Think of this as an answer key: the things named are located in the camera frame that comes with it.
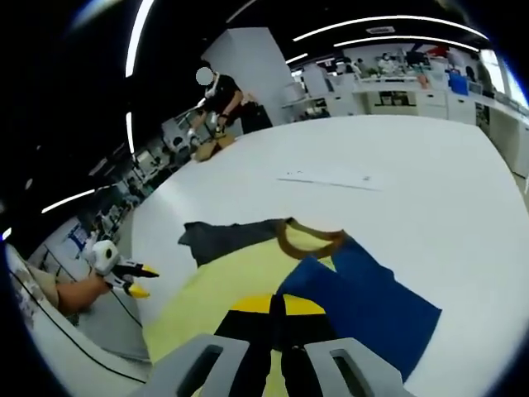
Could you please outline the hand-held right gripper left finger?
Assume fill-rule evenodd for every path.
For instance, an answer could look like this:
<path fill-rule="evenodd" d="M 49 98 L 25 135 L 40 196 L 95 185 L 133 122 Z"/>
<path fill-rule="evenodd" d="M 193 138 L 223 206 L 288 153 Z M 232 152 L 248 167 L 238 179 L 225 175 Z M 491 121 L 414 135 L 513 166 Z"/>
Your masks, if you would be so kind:
<path fill-rule="evenodd" d="M 199 334 L 158 361 L 137 396 L 261 396 L 272 366 L 271 295 L 245 298 L 213 334 Z"/>

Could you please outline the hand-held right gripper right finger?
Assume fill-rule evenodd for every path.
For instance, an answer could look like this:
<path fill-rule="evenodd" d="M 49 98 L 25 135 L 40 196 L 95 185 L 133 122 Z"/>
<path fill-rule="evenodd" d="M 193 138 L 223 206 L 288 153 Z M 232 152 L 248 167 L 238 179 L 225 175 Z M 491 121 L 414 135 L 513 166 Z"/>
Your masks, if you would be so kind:
<path fill-rule="evenodd" d="M 322 307 L 285 294 L 278 309 L 274 349 L 290 396 L 405 395 L 401 373 L 354 338 L 339 338 Z"/>

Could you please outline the person's left hand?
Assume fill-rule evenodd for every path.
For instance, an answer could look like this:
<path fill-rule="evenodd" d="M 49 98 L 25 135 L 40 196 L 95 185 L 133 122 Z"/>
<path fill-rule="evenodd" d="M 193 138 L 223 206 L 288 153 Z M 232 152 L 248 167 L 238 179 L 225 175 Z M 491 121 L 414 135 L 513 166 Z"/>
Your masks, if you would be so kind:
<path fill-rule="evenodd" d="M 79 305 L 85 309 L 92 305 L 101 295 L 106 294 L 110 287 L 103 277 L 91 273 L 86 279 L 77 283 Z"/>

